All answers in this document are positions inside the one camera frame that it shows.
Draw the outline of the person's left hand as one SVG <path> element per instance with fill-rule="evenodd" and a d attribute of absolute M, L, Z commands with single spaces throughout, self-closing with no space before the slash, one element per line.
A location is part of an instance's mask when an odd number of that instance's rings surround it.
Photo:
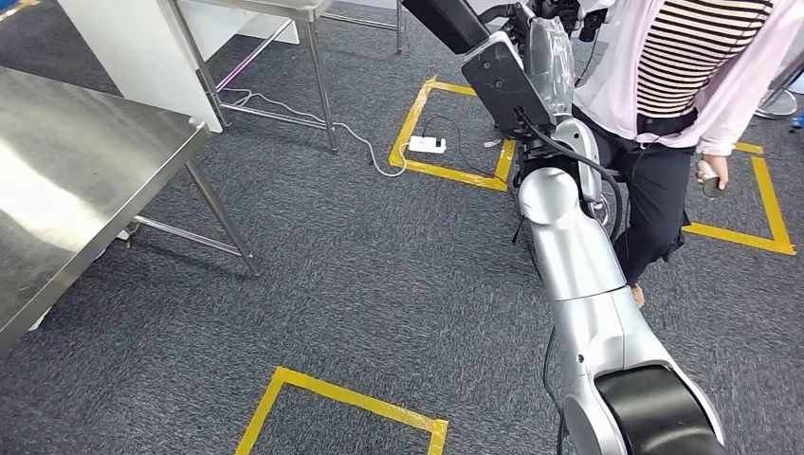
<path fill-rule="evenodd" d="M 721 155 L 700 155 L 696 178 L 700 183 L 710 177 L 718 178 L 717 187 L 724 190 L 729 182 L 728 157 Z"/>

